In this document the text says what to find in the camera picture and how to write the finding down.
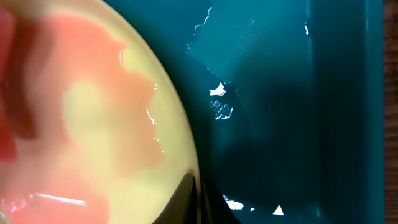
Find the blue tray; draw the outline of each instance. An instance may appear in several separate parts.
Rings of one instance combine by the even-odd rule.
[[[240,222],[384,223],[382,1],[106,2],[162,62]]]

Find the red liquid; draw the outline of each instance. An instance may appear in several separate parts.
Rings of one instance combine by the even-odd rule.
[[[0,47],[7,41],[2,39]],[[15,41],[22,47],[11,56],[14,63],[8,65],[9,88],[4,98],[21,143],[17,161],[0,167],[0,175],[5,176],[6,215],[13,224],[107,223],[107,196],[81,170],[85,154],[65,127],[64,95],[79,81],[94,83],[112,99],[115,111],[129,115],[120,122],[117,119],[122,115],[114,117],[116,140],[109,158],[113,175],[124,177],[163,160],[160,144],[154,140],[155,126],[147,115],[155,83],[126,71],[119,61],[126,46],[100,24],[83,17],[43,17],[26,24]],[[2,148],[12,151],[0,140]],[[59,162],[62,154],[73,162]],[[67,199],[84,204],[66,203]]]

